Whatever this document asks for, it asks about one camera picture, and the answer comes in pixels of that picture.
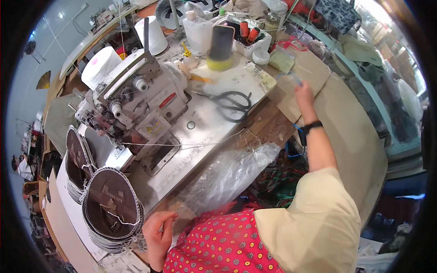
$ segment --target beige sleeve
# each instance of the beige sleeve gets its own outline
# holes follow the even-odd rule
[[[261,241],[286,272],[354,272],[358,209],[334,168],[305,174],[288,209],[255,211]]]

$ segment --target left hand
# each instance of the left hand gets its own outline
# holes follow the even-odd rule
[[[164,269],[165,258],[173,237],[172,223],[178,216],[174,211],[155,212],[142,227],[147,243],[150,267],[157,272]]]

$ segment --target red apron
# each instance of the red apron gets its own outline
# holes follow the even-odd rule
[[[260,240],[254,209],[225,214],[231,206],[194,219],[167,254],[164,272],[283,273]]]

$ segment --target phone screen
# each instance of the phone screen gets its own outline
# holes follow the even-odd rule
[[[217,25],[212,28],[211,51],[209,58],[215,61],[229,59],[235,29],[229,26]]]

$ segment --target yellow nozzle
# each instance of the yellow nozzle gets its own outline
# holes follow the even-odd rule
[[[185,55],[186,57],[190,57],[190,56],[191,56],[191,51],[189,51],[189,50],[187,49],[187,47],[185,46],[184,43],[182,43],[182,45],[184,46],[184,49],[185,49],[184,55]]]

